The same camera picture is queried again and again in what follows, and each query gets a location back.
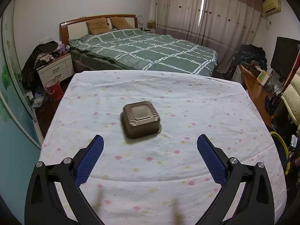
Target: bed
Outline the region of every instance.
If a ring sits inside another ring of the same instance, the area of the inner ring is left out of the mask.
[[[88,34],[86,21],[95,18],[125,17],[133,29]],[[215,50],[137,29],[135,15],[103,15],[76,19],[61,24],[63,43],[70,45],[75,69],[151,70],[188,73],[211,77],[217,66]]]
[[[151,101],[161,117],[158,135],[127,139],[124,105]],[[275,144],[243,87],[210,77],[141,70],[77,73],[45,137],[46,165],[73,157],[99,134],[104,151],[80,189],[105,224],[171,224],[173,204],[195,224],[220,190],[197,151],[199,135],[243,164],[263,162],[272,186],[275,220],[286,203],[284,172]],[[60,185],[67,215],[76,219]],[[238,194],[226,216],[233,215]]]

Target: dark clothes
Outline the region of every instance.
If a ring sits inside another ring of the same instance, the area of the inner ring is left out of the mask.
[[[34,91],[39,84],[38,73],[35,69],[35,60],[37,56],[43,52],[51,52],[58,47],[57,42],[50,41],[45,44],[38,45],[29,58],[27,59],[24,68],[22,69],[22,84],[26,90]]]
[[[262,70],[267,70],[267,59],[262,47],[253,45],[241,45],[231,59],[231,65],[227,76],[232,77],[236,67],[241,64],[249,69],[249,66],[260,66]]]

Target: plaid bedspread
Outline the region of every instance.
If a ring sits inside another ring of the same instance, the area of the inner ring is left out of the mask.
[[[210,48],[170,35],[158,35],[138,29],[85,35],[70,40],[71,48],[89,52],[126,69],[152,70],[211,76],[217,65],[217,53]]]

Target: silver screw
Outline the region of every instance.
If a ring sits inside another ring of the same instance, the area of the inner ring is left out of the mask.
[[[71,162],[71,158],[70,157],[67,157],[64,159],[64,164],[69,164]]]
[[[238,163],[238,159],[236,159],[236,158],[230,158],[230,162],[232,163],[232,164],[236,164],[236,163]]]
[[[41,167],[43,165],[42,162],[37,162],[37,164],[35,165],[36,167]]]
[[[259,163],[258,163],[258,167],[260,167],[260,168],[264,168],[264,167],[265,167],[265,165],[264,165],[263,163],[259,162]]]

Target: tv stand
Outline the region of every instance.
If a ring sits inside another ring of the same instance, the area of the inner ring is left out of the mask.
[[[265,109],[265,97],[271,97],[271,93],[268,93],[256,80],[254,76],[249,75],[246,71],[240,67],[242,77],[244,79],[248,95],[254,105],[256,106],[260,116],[264,123],[270,128],[274,129],[271,123],[271,116]]]

